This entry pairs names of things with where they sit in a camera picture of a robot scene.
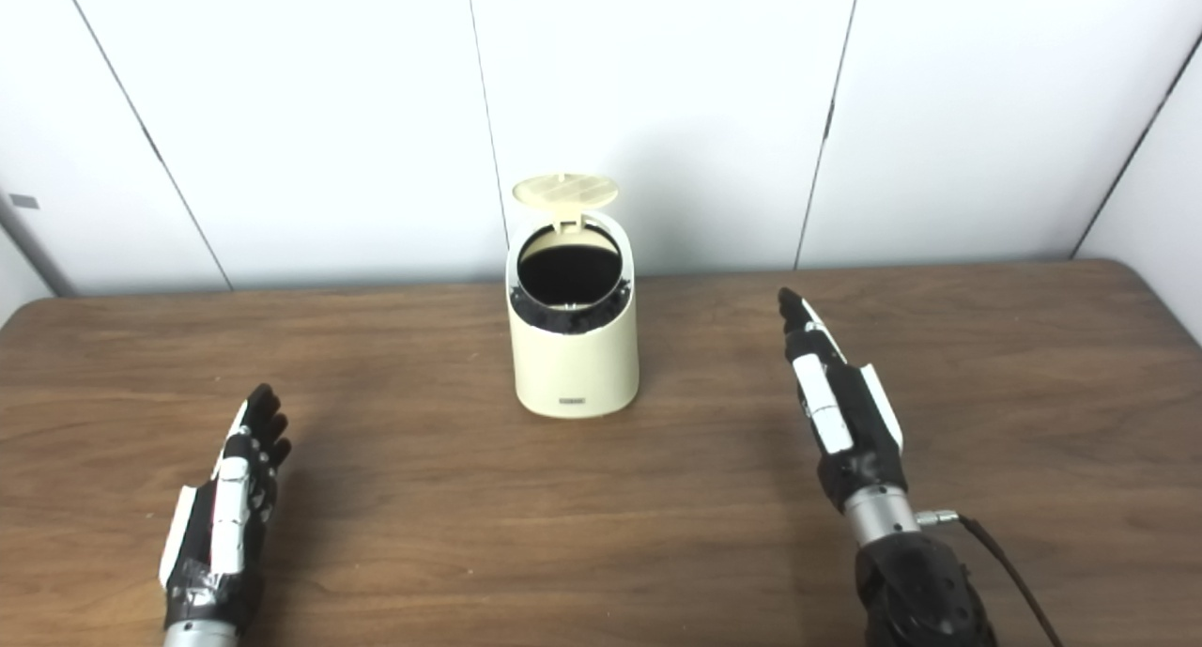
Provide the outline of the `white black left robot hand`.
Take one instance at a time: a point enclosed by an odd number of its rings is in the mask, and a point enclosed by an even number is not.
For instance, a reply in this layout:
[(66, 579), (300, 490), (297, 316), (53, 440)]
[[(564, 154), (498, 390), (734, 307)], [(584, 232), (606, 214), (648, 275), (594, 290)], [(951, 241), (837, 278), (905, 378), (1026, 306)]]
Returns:
[(248, 394), (206, 482), (185, 485), (163, 541), (163, 645), (237, 646), (261, 609), (262, 556), (291, 452), (269, 382)]

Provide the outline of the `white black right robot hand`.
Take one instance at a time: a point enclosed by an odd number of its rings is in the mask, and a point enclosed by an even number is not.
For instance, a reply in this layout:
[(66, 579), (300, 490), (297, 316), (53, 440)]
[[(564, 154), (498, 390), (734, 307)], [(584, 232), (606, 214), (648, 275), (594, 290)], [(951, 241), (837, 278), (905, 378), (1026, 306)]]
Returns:
[(807, 299), (778, 291), (785, 360), (820, 450), (817, 480), (845, 514), (862, 489), (908, 489), (902, 426), (874, 366), (845, 360), (837, 338)]

